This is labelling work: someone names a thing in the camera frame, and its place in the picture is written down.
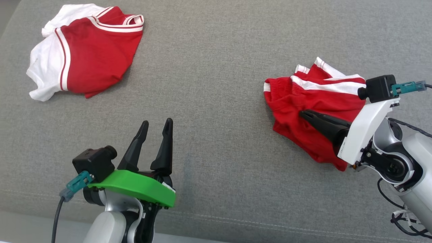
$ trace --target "teal connector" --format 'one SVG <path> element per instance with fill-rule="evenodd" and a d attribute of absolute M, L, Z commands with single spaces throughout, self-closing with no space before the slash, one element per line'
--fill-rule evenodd
<path fill-rule="evenodd" d="M 394 96 L 405 94 L 414 91 L 426 90 L 426 81 L 397 83 L 391 86 L 391 91 Z"/>
<path fill-rule="evenodd" d="M 66 188 L 68 188 L 71 192 L 73 192 L 75 194 L 79 190 L 83 189 L 88 184 L 90 184 L 92 181 L 93 181 L 93 178 L 90 175 L 90 173 L 88 171 L 84 170 L 77 177 L 75 177 L 73 180 L 71 180 L 66 185 Z"/>

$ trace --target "red and white shirt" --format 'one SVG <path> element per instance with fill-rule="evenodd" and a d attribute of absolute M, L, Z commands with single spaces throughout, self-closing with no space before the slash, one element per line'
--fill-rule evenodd
<path fill-rule="evenodd" d="M 30 96 L 46 101 L 69 90 L 90 98 L 118 83 L 132 64 L 143 24 L 142 15 L 123 14 L 117 6 L 64 5 L 30 54 L 27 75 L 38 86 Z"/>
<path fill-rule="evenodd" d="M 345 76 L 320 58 L 312 67 L 298 65 L 294 75 L 267 79 L 264 97 L 273 111 L 273 130 L 289 138 L 316 162 L 332 163 L 344 171 L 347 163 L 333 152 L 332 143 L 299 116 L 311 109 L 352 122 L 365 104 L 357 90 L 365 87 L 359 75 Z"/>

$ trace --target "white sleeve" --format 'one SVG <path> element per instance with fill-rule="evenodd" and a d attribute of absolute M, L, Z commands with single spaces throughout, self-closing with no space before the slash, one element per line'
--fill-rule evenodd
<path fill-rule="evenodd" d="M 63 5 L 58 14 L 52 20 L 48 21 L 48 23 L 42 29 L 42 36 L 48 37 L 54 33 L 55 28 L 69 25 L 76 19 L 97 15 L 104 9 L 104 7 L 99 7 L 93 3 Z"/>

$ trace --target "green plastic part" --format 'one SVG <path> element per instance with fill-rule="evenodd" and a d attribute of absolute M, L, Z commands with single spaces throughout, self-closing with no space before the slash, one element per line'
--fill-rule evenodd
<path fill-rule="evenodd" d="M 115 170 L 101 183 L 91 183 L 88 187 L 105 188 L 144 201 L 159 203 L 163 207 L 174 207 L 175 192 L 148 176 L 129 170 Z"/>

